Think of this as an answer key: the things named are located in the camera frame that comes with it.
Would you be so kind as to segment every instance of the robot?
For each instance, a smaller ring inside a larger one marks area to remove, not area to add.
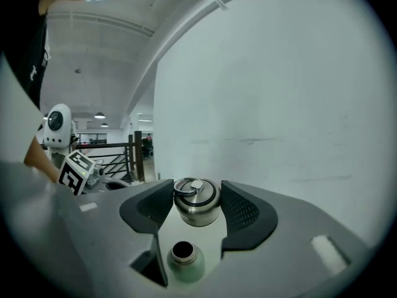
[[[60,169],[65,156],[71,153],[72,143],[77,141],[76,124],[70,108],[65,104],[55,105],[48,114],[44,127],[44,143],[49,149],[52,163]]]

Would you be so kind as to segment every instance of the stainless steel bottle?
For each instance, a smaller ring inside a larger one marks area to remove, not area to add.
[[[182,282],[198,281],[205,274],[202,251],[189,242],[178,242],[167,255],[169,269]]]
[[[174,185],[174,202],[191,226],[211,224],[220,212],[220,188],[207,179],[184,178]]]

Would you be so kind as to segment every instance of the robot face screen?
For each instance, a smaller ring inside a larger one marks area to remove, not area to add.
[[[48,126],[52,131],[56,131],[62,127],[63,116],[61,112],[54,111],[48,116]]]

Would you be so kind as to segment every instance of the green bottle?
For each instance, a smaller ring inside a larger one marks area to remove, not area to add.
[[[204,255],[200,248],[189,242],[178,242],[167,255],[167,263],[175,278],[195,282],[205,272]]]

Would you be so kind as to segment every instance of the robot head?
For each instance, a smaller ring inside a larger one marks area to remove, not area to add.
[[[45,145],[52,148],[67,148],[73,137],[76,137],[76,126],[72,121],[70,108],[65,104],[54,106],[48,113],[44,126]]]

